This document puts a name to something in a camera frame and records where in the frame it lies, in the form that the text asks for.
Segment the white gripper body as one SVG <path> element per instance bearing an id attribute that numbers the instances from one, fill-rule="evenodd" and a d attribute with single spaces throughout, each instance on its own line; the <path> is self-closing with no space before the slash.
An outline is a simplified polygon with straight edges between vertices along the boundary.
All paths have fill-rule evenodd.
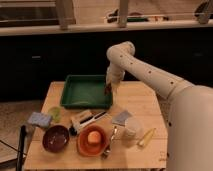
<path id="1" fill-rule="evenodd" d="M 125 72 L 123 70 L 114 70 L 111 68 L 107 69 L 106 74 L 106 85 L 107 86 L 118 86 L 124 79 Z"/>

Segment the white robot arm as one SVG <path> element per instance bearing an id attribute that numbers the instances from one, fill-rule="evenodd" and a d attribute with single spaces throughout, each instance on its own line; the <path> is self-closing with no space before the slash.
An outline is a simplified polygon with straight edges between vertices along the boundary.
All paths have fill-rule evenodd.
<path id="1" fill-rule="evenodd" d="M 126 41 L 107 49 L 106 83 L 130 73 L 170 102 L 166 171 L 213 171 L 213 88 L 195 85 L 134 57 Z"/>

